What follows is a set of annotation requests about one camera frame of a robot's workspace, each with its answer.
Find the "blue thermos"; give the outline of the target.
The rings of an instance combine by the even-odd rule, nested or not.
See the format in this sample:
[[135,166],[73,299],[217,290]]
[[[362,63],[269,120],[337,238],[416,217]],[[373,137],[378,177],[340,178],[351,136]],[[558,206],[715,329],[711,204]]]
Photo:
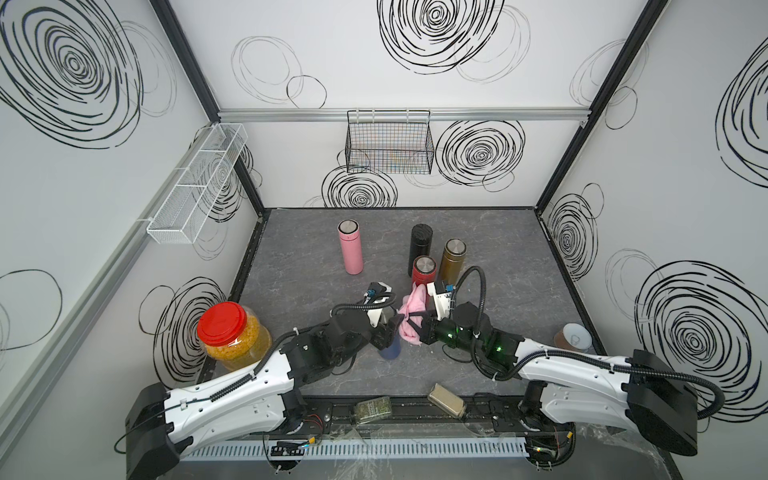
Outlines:
[[395,334],[392,339],[392,343],[379,351],[379,355],[385,360],[394,360],[401,354],[401,337]]

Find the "pink microfiber cloth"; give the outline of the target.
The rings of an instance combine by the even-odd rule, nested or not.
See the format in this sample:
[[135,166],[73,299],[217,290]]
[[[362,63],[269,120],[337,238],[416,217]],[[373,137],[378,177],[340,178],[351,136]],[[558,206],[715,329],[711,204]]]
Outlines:
[[409,323],[410,320],[418,327],[421,326],[423,317],[418,312],[427,311],[427,290],[424,284],[412,284],[411,292],[403,297],[402,305],[398,313],[403,320],[398,327],[400,337],[412,345],[421,345],[419,333]]

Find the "pink thermos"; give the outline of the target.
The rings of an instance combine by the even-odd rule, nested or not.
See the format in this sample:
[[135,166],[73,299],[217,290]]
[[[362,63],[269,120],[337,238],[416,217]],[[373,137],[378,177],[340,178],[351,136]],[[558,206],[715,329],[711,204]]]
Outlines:
[[343,220],[337,227],[343,263],[350,275],[358,275],[364,269],[360,226],[352,219]]

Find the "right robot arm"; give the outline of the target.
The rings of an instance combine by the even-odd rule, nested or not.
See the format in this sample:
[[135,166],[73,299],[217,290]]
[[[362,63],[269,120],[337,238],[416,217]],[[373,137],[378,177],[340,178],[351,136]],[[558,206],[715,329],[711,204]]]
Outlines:
[[628,357],[605,357],[556,348],[493,327],[478,306],[458,305],[450,292],[437,293],[433,286],[427,291],[433,309],[408,321],[419,340],[467,352],[492,381],[527,381],[518,406],[525,419],[633,430],[670,453],[697,454],[693,382],[655,355],[636,350]]

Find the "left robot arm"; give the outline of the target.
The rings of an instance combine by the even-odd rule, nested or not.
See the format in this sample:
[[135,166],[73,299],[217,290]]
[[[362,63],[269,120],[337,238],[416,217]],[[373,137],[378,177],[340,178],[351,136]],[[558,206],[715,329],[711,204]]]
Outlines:
[[265,357],[210,381],[143,388],[126,416],[125,476],[156,479],[209,445],[253,433],[297,430],[307,415],[302,386],[322,380],[366,346],[390,347],[401,316],[383,282],[334,306],[326,321],[278,337]]

